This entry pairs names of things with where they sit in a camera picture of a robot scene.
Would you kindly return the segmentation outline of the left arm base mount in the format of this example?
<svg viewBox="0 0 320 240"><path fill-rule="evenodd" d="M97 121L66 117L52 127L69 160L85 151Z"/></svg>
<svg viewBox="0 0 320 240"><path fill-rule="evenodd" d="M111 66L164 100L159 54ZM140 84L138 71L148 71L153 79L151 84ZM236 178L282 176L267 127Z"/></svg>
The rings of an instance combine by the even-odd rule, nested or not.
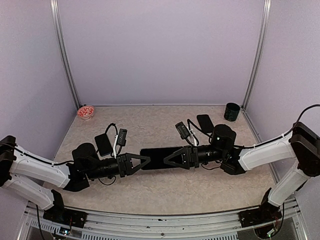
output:
<svg viewBox="0 0 320 240"><path fill-rule="evenodd" d="M54 189L51 190L51 193L53 194L53 206L48 210L44 210L43 218L55 223L83 229L87 220L87 213L65 208L62 195Z"/></svg>

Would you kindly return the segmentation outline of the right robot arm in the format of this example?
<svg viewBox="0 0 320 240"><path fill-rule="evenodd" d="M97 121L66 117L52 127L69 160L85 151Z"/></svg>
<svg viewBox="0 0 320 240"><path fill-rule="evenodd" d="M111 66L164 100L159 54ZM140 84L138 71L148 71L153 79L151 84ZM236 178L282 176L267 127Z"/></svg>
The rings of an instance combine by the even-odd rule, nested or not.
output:
<svg viewBox="0 0 320 240"><path fill-rule="evenodd" d="M320 138L302 122L280 136L260 144L235 146L236 132L226 124L214 127L209 145L184 146L165 157L166 165L190 169L202 163L221 162L221 169L229 175L240 175L256 167L285 159L295 163L283 178L264 196L256 218L266 222L291 194L310 178L320 174Z"/></svg>

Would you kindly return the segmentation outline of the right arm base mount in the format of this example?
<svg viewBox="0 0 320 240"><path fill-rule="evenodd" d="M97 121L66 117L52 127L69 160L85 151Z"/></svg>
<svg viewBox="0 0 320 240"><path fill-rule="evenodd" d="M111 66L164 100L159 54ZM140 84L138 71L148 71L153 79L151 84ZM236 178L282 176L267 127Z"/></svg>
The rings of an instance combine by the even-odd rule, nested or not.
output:
<svg viewBox="0 0 320 240"><path fill-rule="evenodd" d="M243 210L238 213L242 228L260 225L282 218L280 207L269 203L270 191L271 188L266 191L258 208Z"/></svg>

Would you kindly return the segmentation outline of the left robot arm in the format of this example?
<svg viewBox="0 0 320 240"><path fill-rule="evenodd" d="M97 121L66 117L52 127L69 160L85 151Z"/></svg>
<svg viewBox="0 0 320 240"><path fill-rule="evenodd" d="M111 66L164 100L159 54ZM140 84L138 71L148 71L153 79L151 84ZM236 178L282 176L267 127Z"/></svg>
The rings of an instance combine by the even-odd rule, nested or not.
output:
<svg viewBox="0 0 320 240"><path fill-rule="evenodd" d="M59 192L48 190L33 181L37 179L69 192L80 192L89 182L101 178L130 176L149 164L148 156L124 153L99 159L93 144L83 143L72 151L72 160L56 162L26 151L8 135L0 141L0 186L49 210L57 221L70 218Z"/></svg>

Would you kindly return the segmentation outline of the teal-edged smartphone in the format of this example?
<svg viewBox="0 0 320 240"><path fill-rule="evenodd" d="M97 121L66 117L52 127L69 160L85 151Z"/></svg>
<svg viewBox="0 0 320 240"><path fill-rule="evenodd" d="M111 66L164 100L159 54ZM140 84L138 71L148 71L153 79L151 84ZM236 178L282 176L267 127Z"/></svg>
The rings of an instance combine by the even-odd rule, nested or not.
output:
<svg viewBox="0 0 320 240"><path fill-rule="evenodd" d="M150 157L150 163L145 165L142 170L162 170L171 169L176 166L168 165L164 163L164 158L173 154L174 152L181 149L181 146L177 147L159 147L159 148L143 148L140 150L140 155Z"/></svg>

